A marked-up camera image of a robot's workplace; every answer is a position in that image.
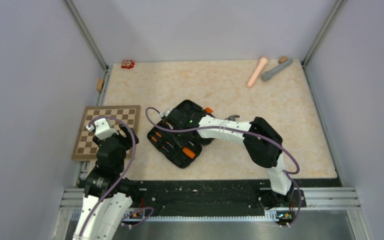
chessboard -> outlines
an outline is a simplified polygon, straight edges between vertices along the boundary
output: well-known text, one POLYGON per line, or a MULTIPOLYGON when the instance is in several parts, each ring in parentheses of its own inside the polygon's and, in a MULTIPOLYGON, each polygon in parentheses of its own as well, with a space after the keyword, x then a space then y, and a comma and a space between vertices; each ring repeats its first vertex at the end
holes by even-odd
MULTIPOLYGON (((84 109, 83 118, 80 122, 77 140, 75 141, 74 150, 71 156, 72 160, 85 161, 96 160, 98 146, 92 141, 94 132, 89 132, 86 125, 91 119, 98 116, 110 116, 122 120, 129 127, 133 128, 133 132, 137 135, 139 128, 139 117, 141 114, 140 105, 121 105, 121 106, 88 106, 84 109)), ((120 131, 119 124, 115 120, 109 119, 112 128, 120 131)), ((126 152, 126 159, 131 157, 131 152, 126 152)))

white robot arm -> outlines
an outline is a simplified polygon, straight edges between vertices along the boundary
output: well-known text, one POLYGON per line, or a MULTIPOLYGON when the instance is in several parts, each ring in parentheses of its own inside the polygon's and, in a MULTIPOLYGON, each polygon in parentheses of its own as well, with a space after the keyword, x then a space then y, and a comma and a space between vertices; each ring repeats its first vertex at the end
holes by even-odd
MULTIPOLYGON (((132 147, 132 137, 122 125, 120 128, 126 137, 111 128, 105 118, 98 119, 94 124, 96 130, 93 141, 100 147, 96 153, 96 166, 86 178, 83 206, 73 240, 111 240, 126 211, 132 205, 132 196, 137 190, 135 182, 122 179, 87 220, 100 197, 114 184, 115 179, 124 170, 126 151, 132 147)), ((93 126, 88 127, 90 132, 94 129, 93 126)))
MULTIPOLYGON (((199 121, 199 127, 207 127, 207 126, 219 126, 220 128, 211 128, 211 129, 203 129, 198 130, 198 134, 205 139, 222 139, 237 143, 245 147, 244 139, 245 136, 243 133, 227 131, 224 128, 238 129, 242 131, 249 131, 251 129, 251 124, 249 121, 247 122, 237 122, 232 120, 222 120, 211 117, 209 115, 203 117, 201 121, 199 121)), ((270 168, 265 167, 265 172, 268 175, 268 179, 270 180, 271 190, 273 192, 286 195, 291 188, 292 182, 288 179, 285 170, 285 163, 283 154, 280 154, 277 158, 277 165, 272 166, 270 168)))

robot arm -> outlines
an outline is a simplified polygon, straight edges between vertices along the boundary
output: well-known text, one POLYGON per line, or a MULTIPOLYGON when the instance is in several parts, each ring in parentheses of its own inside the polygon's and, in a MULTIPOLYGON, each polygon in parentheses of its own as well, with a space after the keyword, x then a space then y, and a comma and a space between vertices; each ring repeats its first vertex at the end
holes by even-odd
MULTIPOLYGON (((120 129, 126 134, 125 137, 111 128, 104 118, 98 119, 94 124, 96 130, 93 142, 99 146, 99 150, 96 153, 96 165, 86 178, 83 206, 73 240, 99 238, 111 240, 126 211, 132 205, 132 198, 139 191, 135 182, 126 178, 122 179, 116 188, 97 206, 88 220, 82 236, 79 236, 93 207, 123 172, 126 151, 133 144, 132 137, 124 126, 120 125, 120 129)), ((90 132, 94 129, 93 126, 88 128, 90 132)))
POLYGON ((273 192, 286 195, 291 188, 292 182, 284 173, 285 164, 282 151, 271 143, 260 140, 255 136, 245 135, 235 131, 223 130, 224 128, 238 129, 246 132, 261 134, 282 143, 280 135, 261 117, 256 117, 251 122, 237 122, 222 120, 210 115, 203 117, 199 127, 220 126, 219 129, 198 130, 198 134, 205 139, 222 139, 243 145, 249 153, 252 161, 263 167, 270 180, 273 192))
POLYGON ((251 160, 265 168, 269 177, 276 201, 265 207, 269 209, 288 204, 294 186, 284 173, 285 164, 282 151, 272 143, 246 133, 262 135, 279 145, 282 144, 282 137, 261 117, 255 117, 253 121, 249 122, 237 122, 231 119, 217 119, 211 113, 211 109, 203 109, 196 103, 185 100, 175 108, 160 114, 162 120, 157 126, 165 129, 168 126, 172 130, 208 128, 185 133, 172 133, 154 127, 148 133, 148 139, 167 159, 180 168, 186 168, 193 162, 201 153, 201 145, 208 145, 213 139, 243 145, 251 160))

metal frame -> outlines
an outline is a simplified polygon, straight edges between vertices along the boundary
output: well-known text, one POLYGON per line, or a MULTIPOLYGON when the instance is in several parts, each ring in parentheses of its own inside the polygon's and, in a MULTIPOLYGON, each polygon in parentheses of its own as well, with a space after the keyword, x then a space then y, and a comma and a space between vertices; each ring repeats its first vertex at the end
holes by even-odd
POLYGON ((325 38, 326 34, 328 33, 329 29, 331 28, 332 24, 337 18, 340 10, 342 9, 342 7, 345 5, 346 2, 347 0, 336 0, 332 10, 330 11, 329 15, 324 21, 323 26, 321 27, 320 31, 315 37, 313 43, 310 46, 310 49, 307 52, 307 55, 305 56, 304 60, 301 63, 303 68, 305 68, 308 65, 314 53, 316 53, 317 49, 319 48, 320 44, 322 43, 323 39, 325 38))
MULTIPOLYGON (((333 210, 361 210, 359 198, 353 187, 302 187, 306 207, 302 211, 333 211, 333 210)), ((83 188, 66 188, 62 196, 60 210, 81 209, 83 204, 83 188)), ((288 211, 287 207, 275 207, 272 211, 288 211)), ((176 216, 165 218, 167 220, 181 220, 188 217, 176 216)), ((151 216, 149 221, 161 219, 158 216, 151 216)), ((208 217, 194 217, 194 219, 208 219, 208 217)))
MULTIPOLYGON (((105 100, 107 93, 107 88, 110 81, 111 68, 105 63, 103 56, 101 55, 98 47, 96 46, 92 36, 90 35, 85 23, 83 22, 81 16, 79 15, 76 7, 74 6, 72 0, 62 0, 70 11, 80 33, 82 34, 85 42, 89 46, 91 52, 95 56, 99 65, 105 70, 104 75, 104 86, 103 91, 99 93, 95 98, 95 105, 102 106, 105 100)), ((329 151, 332 156, 333 162, 335 164, 336 171, 338 173, 338 178, 342 175, 342 172, 339 166, 336 164, 335 159, 337 156, 335 151, 331 147, 331 138, 329 131, 326 128, 325 120, 323 118, 322 111, 320 110, 320 105, 317 100, 317 96, 313 91, 313 84, 308 75, 307 66, 311 59, 313 58, 315 52, 321 45, 323 39, 334 23, 338 13, 344 6, 347 0, 337 0, 327 16, 323 26, 321 27, 319 33, 314 39, 310 49, 308 50, 307 55, 304 60, 301 62, 302 68, 304 70, 308 87, 310 89, 315 108, 320 119, 320 123, 323 129, 324 136, 328 143, 329 151)), ((78 164, 76 169, 76 175, 74 179, 74 186, 77 186, 81 180, 84 180, 88 174, 89 162, 82 162, 78 164)), ((305 195, 305 201, 307 206, 303 207, 303 211, 337 211, 337 210, 346 210, 350 226, 354 233, 356 240, 371 240, 371 234, 364 218, 360 201, 358 199, 357 193, 353 187, 302 187, 301 188, 305 195)), ((83 202, 83 189, 82 188, 67 188, 64 191, 61 204, 59 207, 59 212, 57 215, 56 224, 54 227, 54 232, 52 239, 59 240, 65 239, 67 230, 69 227, 70 220, 75 220, 79 215, 79 209, 82 207, 83 202)), ((287 208, 276 208, 273 211, 287 211, 287 208)), ((237 217, 186 217, 186 216, 153 216, 148 220, 151 222, 168 222, 168 221, 217 221, 217 222, 229 222, 229 221, 273 221, 273 215, 271 211, 266 211, 265 216, 237 216, 237 217)))
POLYGON ((101 52, 99 51, 94 39, 92 38, 91 34, 89 33, 88 28, 86 27, 85 23, 82 20, 82 17, 80 16, 79 12, 76 9, 76 6, 74 6, 74 3, 72 0, 62 0, 62 2, 67 7, 68 11, 70 12, 78 30, 80 31, 84 41, 86 42, 87 46, 89 47, 90 51, 92 52, 95 59, 98 61, 98 64, 100 67, 106 71, 108 69, 108 65, 105 63, 104 57, 102 56, 101 52))

purple cable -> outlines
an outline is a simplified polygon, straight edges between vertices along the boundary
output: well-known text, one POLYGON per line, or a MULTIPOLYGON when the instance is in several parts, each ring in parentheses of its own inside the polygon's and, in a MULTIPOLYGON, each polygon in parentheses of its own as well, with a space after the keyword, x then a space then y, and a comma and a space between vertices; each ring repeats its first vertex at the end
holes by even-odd
POLYGON ((293 221, 289 224, 289 226, 292 226, 293 223, 295 223, 298 215, 300 214, 301 212, 301 206, 302 206, 302 203, 303 203, 303 200, 301 199, 302 198, 302 195, 301 195, 301 191, 300 191, 300 186, 298 186, 297 182, 295 180, 293 180, 291 178, 290 175, 295 175, 295 174, 298 174, 300 172, 300 165, 298 164, 297 160, 294 158, 294 156, 292 156, 292 154, 289 153, 288 150, 286 150, 282 145, 280 145, 279 143, 275 142, 274 140, 266 137, 266 136, 263 136, 261 134, 258 134, 258 133, 255 133, 255 132, 250 132, 250 131, 244 131, 244 130, 239 130, 239 129, 234 129, 234 128, 230 128, 230 127, 220 127, 220 126, 201 126, 201 127, 194 127, 194 128, 189 128, 189 129, 180 129, 180 130, 174 130, 174 129, 168 129, 168 128, 164 128, 164 127, 161 127, 161 126, 158 126, 156 123, 154 123, 151 119, 150 119, 150 116, 148 115, 148 110, 149 109, 152 109, 154 111, 156 111, 158 114, 160 114, 160 111, 158 111, 158 109, 156 109, 155 107, 152 107, 152 106, 149 106, 145 109, 145 116, 146 118, 148 119, 148 121, 154 126, 156 127, 157 129, 159 130, 162 130, 162 131, 166 131, 166 132, 169 132, 169 133, 186 133, 186 132, 193 132, 193 131, 197 131, 197 130, 204 130, 204 129, 223 129, 223 131, 231 131, 231 132, 236 132, 236 133, 241 133, 241 134, 247 134, 247 135, 251 135, 251 136, 254 136, 254 137, 257 137, 257 138, 260 138, 260 139, 263 139, 273 145, 275 145, 277 148, 279 148, 280 150, 282 150, 282 152, 284 152, 291 160, 292 162, 295 164, 296 166, 296 171, 287 171, 287 170, 283 170, 283 172, 286 174, 287 178, 291 180, 292 184, 296 187, 296 189, 298 190, 298 195, 299 195, 299 203, 298 203, 298 209, 296 211, 296 215, 295 215, 295 218, 293 219, 293 221))
POLYGON ((151 207, 151 206, 146 206, 146 207, 138 208, 138 209, 136 209, 135 211, 132 211, 129 215, 124 216, 124 217, 121 219, 121 221, 123 221, 123 220, 125 220, 126 218, 132 216, 133 214, 139 213, 139 212, 141 212, 141 211, 143 211, 143 214, 145 214, 145 210, 151 210, 151 212, 150 212, 150 214, 148 214, 148 216, 145 216, 145 218, 142 219, 142 220, 140 220, 138 223, 135 223, 135 224, 133 224, 133 225, 130 224, 132 228, 137 227, 137 226, 140 226, 140 225, 142 225, 142 224, 145 222, 145 220, 147 220, 147 219, 154 213, 154 208, 153 208, 153 207, 151 207))
POLYGON ((112 117, 112 116, 97 116, 97 117, 95 117, 95 118, 93 118, 93 119, 91 119, 89 121, 88 126, 90 127, 92 125, 92 123, 94 121, 98 120, 98 119, 112 119, 112 120, 115 120, 116 122, 122 124, 124 127, 127 128, 127 131, 130 134, 130 136, 131 136, 131 143, 132 143, 132 146, 131 146, 131 158, 128 161, 128 164, 127 164, 126 168, 121 173, 120 177, 117 179, 117 181, 115 181, 114 184, 99 198, 98 202, 95 204, 95 206, 93 206, 92 210, 89 212, 89 215, 87 215, 86 219, 84 220, 83 226, 81 226, 80 232, 78 234, 79 237, 83 236, 83 232, 85 231, 86 225, 88 224, 89 220, 92 217, 92 214, 95 212, 95 210, 97 209, 98 205, 108 196, 108 194, 110 194, 110 192, 112 190, 114 190, 114 188, 117 186, 117 184, 119 184, 120 181, 122 180, 122 178, 126 175, 127 170, 129 170, 130 166, 132 165, 132 161, 133 161, 133 158, 135 158, 135 152, 136 152, 135 135, 134 135, 133 131, 130 129, 130 127, 126 123, 124 123, 122 120, 119 120, 116 117, 112 117))

